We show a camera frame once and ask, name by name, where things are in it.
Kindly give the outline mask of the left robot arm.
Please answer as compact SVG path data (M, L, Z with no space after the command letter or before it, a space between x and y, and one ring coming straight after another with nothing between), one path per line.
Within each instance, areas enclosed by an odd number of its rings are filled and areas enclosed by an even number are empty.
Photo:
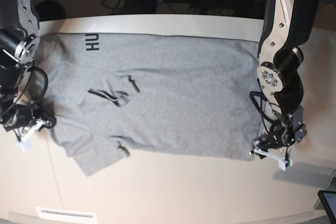
M303 85L298 68L304 60L300 46L310 37L319 0L266 0L258 45L257 81L249 94L270 128L253 142L252 154L264 157L271 149L289 148L306 135Z

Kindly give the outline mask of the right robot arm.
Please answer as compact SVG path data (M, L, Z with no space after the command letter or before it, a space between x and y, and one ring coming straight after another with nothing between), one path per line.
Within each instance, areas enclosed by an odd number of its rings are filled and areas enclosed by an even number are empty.
M1 125L7 131L42 123L47 129L56 118L43 107L48 88L47 74L34 65L40 43L39 17L34 0L1 0ZM40 94L31 104L18 104L18 86L25 74L38 73L44 81Z

